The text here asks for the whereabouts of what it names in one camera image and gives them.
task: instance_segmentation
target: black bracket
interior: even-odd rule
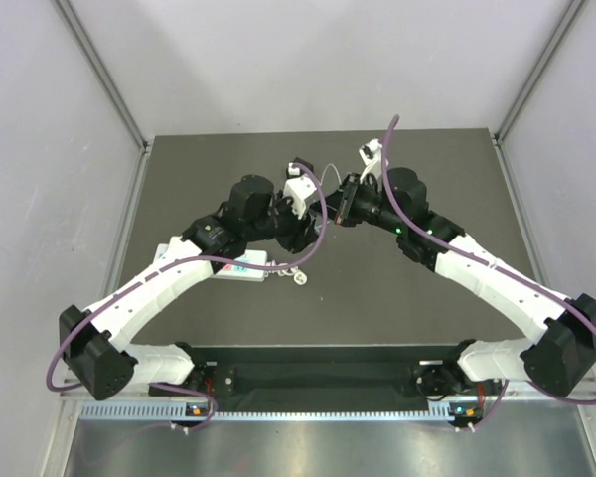
[[[567,300],[596,327],[596,300],[582,294]],[[532,381],[547,392],[568,396],[596,363],[596,339],[571,313],[557,320],[547,319],[548,328],[537,344],[521,353],[525,371]]]
[[[414,370],[417,388],[425,396],[450,396],[461,394],[474,387],[457,360],[475,340],[465,340],[453,348],[441,364],[420,366]]]
[[[71,305],[60,315],[60,343],[89,312]],[[71,341],[63,359],[96,400],[116,395],[128,384],[137,360],[110,344],[109,332],[100,333],[91,323]]]
[[[454,417],[448,423],[458,429],[471,428],[484,418],[484,410],[478,406],[465,403],[455,403],[450,406],[450,415]]]

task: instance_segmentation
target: gray table surface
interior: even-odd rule
[[[233,183],[260,174],[278,188],[295,156],[321,174],[361,171],[358,147],[378,131],[159,136],[149,160],[122,270],[122,281],[148,265],[160,242],[214,211]],[[486,129],[397,131],[390,160],[415,170],[433,210],[464,227],[518,270],[530,266],[504,177]],[[336,187],[328,173],[326,191]],[[277,261],[294,258],[276,243],[256,243]],[[410,262],[394,236],[361,225],[330,228],[298,286],[207,280],[170,305],[137,343],[193,345],[445,344],[520,335],[514,325],[459,285]]]

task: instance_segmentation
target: metal frame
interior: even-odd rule
[[[141,148],[141,152],[145,152],[146,148],[148,147],[148,141],[145,139],[139,126],[135,122],[128,106],[126,105],[125,101],[121,97],[121,93],[117,86],[115,85],[110,73],[106,69],[97,49],[95,48],[88,32],[83,27],[79,16],[75,12],[75,8],[71,4],[70,0],[52,0],[53,4],[56,6],[56,9],[62,16],[63,20],[65,21],[67,27],[69,28],[71,34],[75,38],[77,45],[81,49],[84,54],[84,57],[92,71],[95,73],[97,80],[101,84],[101,87],[105,91],[108,99],[110,99],[110,103],[113,105],[119,117],[121,118],[122,122],[128,129],[128,133],[132,136],[132,139],[137,143],[137,145]]]
[[[125,104],[119,90],[107,71],[96,48],[94,47],[87,31],[79,20],[79,17],[75,12],[75,8],[71,4],[70,0],[52,1],[63,20],[66,22],[80,49],[84,53],[86,61],[91,66],[95,76],[106,92],[111,104],[117,110],[129,134],[141,148],[141,158],[137,165],[132,186],[129,191],[125,211],[122,217],[122,223],[114,245],[113,257],[108,270],[108,278],[103,289],[103,294],[107,295],[117,287],[119,282],[121,266],[125,257],[141,189],[145,179],[145,172],[147,169],[147,162],[150,156],[151,147],[148,141],[144,138],[131,112]],[[527,247],[530,262],[532,264],[536,278],[545,285],[547,285],[549,280],[546,275],[546,270],[543,266],[538,246],[532,233],[532,228],[527,218],[525,206],[522,201],[510,161],[508,160],[507,153],[504,149],[504,141],[508,137],[512,127],[518,120],[527,102],[531,98],[531,95],[537,88],[538,83],[542,79],[554,55],[561,48],[565,37],[569,33],[575,20],[581,14],[586,3],[587,0],[570,0],[568,2],[550,38],[538,56],[538,59],[536,60],[525,82],[521,86],[518,95],[513,101],[512,106],[502,121],[500,129],[493,134],[493,143],[498,152],[499,161],[506,178],[516,215],[520,223],[521,233]],[[574,396],[576,398],[591,398],[596,396],[596,382],[593,376],[583,380],[578,389],[575,390]],[[58,412],[55,431],[50,441],[49,451],[44,460],[44,465],[40,475],[56,476],[64,474],[71,450],[71,445],[75,436],[77,419],[81,413],[82,402],[85,398],[88,398],[88,395],[84,392],[73,392],[62,396],[62,402]],[[147,398],[148,396],[145,393],[124,393],[116,397],[115,401],[142,401]],[[458,397],[455,399],[455,401],[459,401],[460,399],[468,399],[468,397]],[[547,399],[547,397],[537,393],[528,384],[517,383],[510,386],[506,399],[535,401]],[[596,406],[581,406],[579,408],[579,414],[591,451],[596,461]]]
[[[563,40],[569,33],[572,25],[580,15],[587,1],[588,0],[570,0],[568,2],[563,14],[558,19],[554,31],[547,40],[545,47],[538,56],[538,59],[529,72],[529,75],[527,75],[527,79],[521,86],[519,94],[517,94],[517,97],[513,101],[513,105],[506,113],[506,117],[502,121],[499,131],[495,134],[495,138],[500,144],[502,144],[506,137],[508,137],[508,133],[523,111],[525,104],[534,92],[534,89],[545,73],[545,70],[547,70],[547,67],[554,58],[554,55],[560,49]]]

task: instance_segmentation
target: gray wall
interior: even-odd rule
[[[100,294],[138,150],[49,0],[0,2],[0,476],[35,475],[58,314]]]
[[[565,0],[73,0],[142,131],[495,129]]]
[[[507,151],[552,285],[596,297],[596,0],[546,72]]]

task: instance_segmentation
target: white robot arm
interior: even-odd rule
[[[152,318],[190,287],[240,257],[248,243],[276,239],[297,253],[317,238],[309,206],[317,188],[306,176],[288,179],[281,192],[260,176],[245,176],[229,200],[196,220],[154,263],[110,296],[81,311],[60,316],[61,341],[89,314],[95,314],[64,352],[71,370],[96,399],[128,385],[180,384],[194,368],[185,346],[131,344]]]
[[[464,341],[439,370],[422,370],[417,382],[452,394],[485,380],[522,380],[556,396],[567,396],[596,362],[591,333],[559,303],[496,271],[502,266],[533,283],[484,250],[459,226],[431,211],[426,186],[413,171],[391,168],[388,181],[397,203],[416,225],[489,265],[438,247],[410,230],[378,184],[379,141],[363,146],[360,154],[366,166],[363,173],[349,174],[326,198],[335,224],[353,227],[366,222],[395,234],[405,256],[466,287],[524,334],[524,338],[497,343]],[[320,212],[312,205],[315,197],[316,187],[305,176],[288,179],[283,191],[275,195],[268,180],[245,176],[215,213],[172,237],[166,253],[125,286],[84,311],[73,306],[61,315],[62,341],[89,313],[97,313],[66,349],[65,362],[97,399],[110,398],[129,384],[182,383],[195,365],[189,347],[132,345],[133,337],[184,291],[219,271],[221,259],[241,256],[248,243],[276,239],[291,252],[313,243],[317,237],[314,213]],[[596,326],[596,300],[584,294],[571,300],[547,291]]]

